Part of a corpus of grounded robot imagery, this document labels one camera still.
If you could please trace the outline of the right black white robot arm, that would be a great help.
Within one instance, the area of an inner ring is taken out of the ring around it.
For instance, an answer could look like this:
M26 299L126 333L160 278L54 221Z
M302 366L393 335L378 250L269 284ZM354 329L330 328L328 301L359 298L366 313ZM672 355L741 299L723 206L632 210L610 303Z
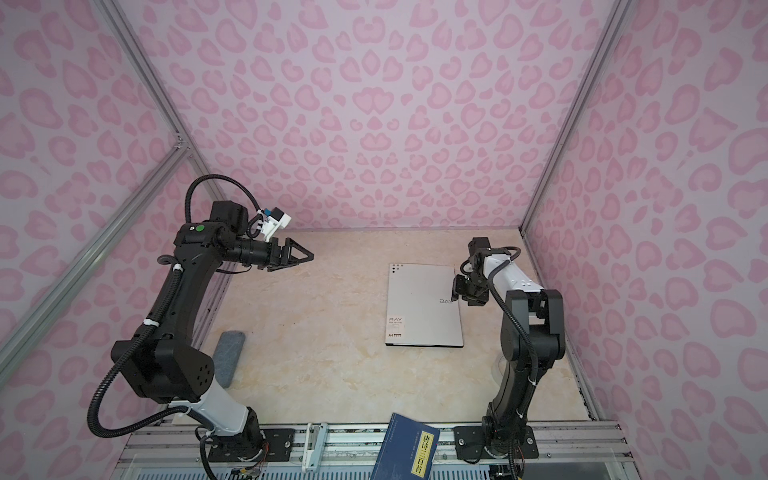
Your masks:
M494 247L488 238L474 237L468 252L454 278L452 300L472 307L495 302L502 312L500 345L506 365L481 426L455 429L456 452L468 463L487 456L513 464L538 456L528 412L539 382L565 355L564 300L516 264L519 247Z

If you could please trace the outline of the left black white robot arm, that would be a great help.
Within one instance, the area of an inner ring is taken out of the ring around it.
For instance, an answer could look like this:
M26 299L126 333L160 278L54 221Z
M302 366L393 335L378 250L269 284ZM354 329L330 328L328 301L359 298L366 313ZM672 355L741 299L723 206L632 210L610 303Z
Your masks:
M203 448L229 459L264 459L268 452L256 412L235 401L215 377L214 360L193 345L194 325L213 276L225 263L274 272L313 260L311 251L291 238L264 240L247 234L248 211L233 201L213 203L208 219L185 220L170 270L157 300L133 337L116 342L107 382L122 376L141 398L166 410L118 430L133 433L162 418L186 415L203 429Z

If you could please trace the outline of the white black file folder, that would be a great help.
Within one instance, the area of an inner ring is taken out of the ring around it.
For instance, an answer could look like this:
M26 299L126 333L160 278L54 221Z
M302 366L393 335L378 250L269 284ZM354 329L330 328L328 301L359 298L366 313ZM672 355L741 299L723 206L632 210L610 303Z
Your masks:
M451 266L393 263L388 269L387 346L461 348L459 304Z

